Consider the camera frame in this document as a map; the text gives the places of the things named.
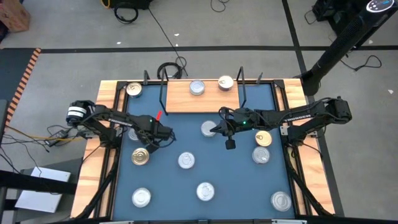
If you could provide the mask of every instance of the can top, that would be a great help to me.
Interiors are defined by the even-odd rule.
[[[252,154],[254,162],[258,164],[265,164],[269,161],[269,151],[267,148],[258,146],[254,149]]]
[[[149,153],[144,148],[138,148],[132,152],[131,160],[135,165],[144,165],[149,160]]]
[[[271,134],[268,131],[258,131],[256,133],[256,142],[260,146],[269,146],[272,143]]]
[[[128,84],[128,86],[126,87],[126,91],[127,91],[127,94],[130,96],[137,96],[137,95],[140,95],[140,93],[142,91],[142,86],[138,82],[133,82],[133,83]]]
[[[138,141],[138,136],[137,136],[137,134],[136,134],[136,130],[134,130],[134,129],[130,129],[130,131],[129,131],[129,138],[131,139],[131,140],[133,140],[133,141]]]
[[[201,95],[205,91],[205,83],[200,80],[194,80],[189,84],[189,89],[193,95]]]
[[[150,202],[150,192],[146,188],[138,188],[132,194],[132,202],[135,206],[142,208],[149,204]]]
[[[195,157],[191,152],[183,152],[178,157],[178,164],[183,169],[189,169],[195,164]]]
[[[280,212],[286,212],[292,206],[292,200],[285,192],[276,192],[271,197],[274,208]]]
[[[212,137],[214,136],[216,133],[211,132],[210,130],[212,128],[214,128],[215,126],[217,126],[216,123],[214,123],[214,121],[205,121],[203,122],[203,124],[201,125],[200,129],[201,132],[204,136],[206,137]]]
[[[209,201],[214,197],[214,187],[208,182],[203,182],[197,188],[197,195],[200,200]]]
[[[228,75],[223,75],[218,79],[218,84],[222,88],[229,89],[234,85],[234,80]]]

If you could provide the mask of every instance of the cardboard box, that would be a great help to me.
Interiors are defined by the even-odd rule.
[[[30,14],[18,0],[0,0],[0,21],[11,32],[29,29]]]

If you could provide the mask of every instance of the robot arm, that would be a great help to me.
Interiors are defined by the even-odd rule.
[[[302,142],[307,134],[318,131],[328,124],[345,124],[352,119],[347,101],[340,97],[324,98],[306,106],[284,111],[250,110],[249,108],[232,110],[222,107],[219,114],[222,121],[210,131],[228,137],[227,149],[235,148],[232,136],[242,131],[252,129],[269,131],[278,128],[284,122],[313,118],[301,126],[288,128],[288,142],[295,144]]]
[[[149,153],[160,147],[161,141],[175,140],[172,128],[163,126],[149,115],[134,116],[128,113],[109,109],[104,105],[95,105],[92,101],[75,101],[70,104],[67,115],[69,126],[84,126],[99,136],[101,144],[106,147],[118,147],[120,134],[114,128],[107,128],[100,121],[117,123],[122,127],[130,127],[136,131],[138,139],[147,146]]]

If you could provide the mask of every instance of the gold can lid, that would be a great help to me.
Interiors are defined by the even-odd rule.
[[[271,134],[268,131],[258,131],[256,133],[256,142],[259,146],[269,146],[272,143]]]
[[[134,82],[126,87],[127,94],[130,96],[138,96],[141,94],[142,86],[140,83]]]
[[[131,160],[135,165],[144,165],[149,160],[149,152],[144,148],[138,148],[132,152]]]

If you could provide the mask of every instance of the white label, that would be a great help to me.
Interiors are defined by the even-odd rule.
[[[83,113],[81,112],[76,112],[76,111],[69,111],[68,112],[68,116],[79,116],[79,117],[83,117]]]
[[[70,106],[68,111],[80,111],[82,113],[87,113],[87,110],[80,108],[78,106]]]

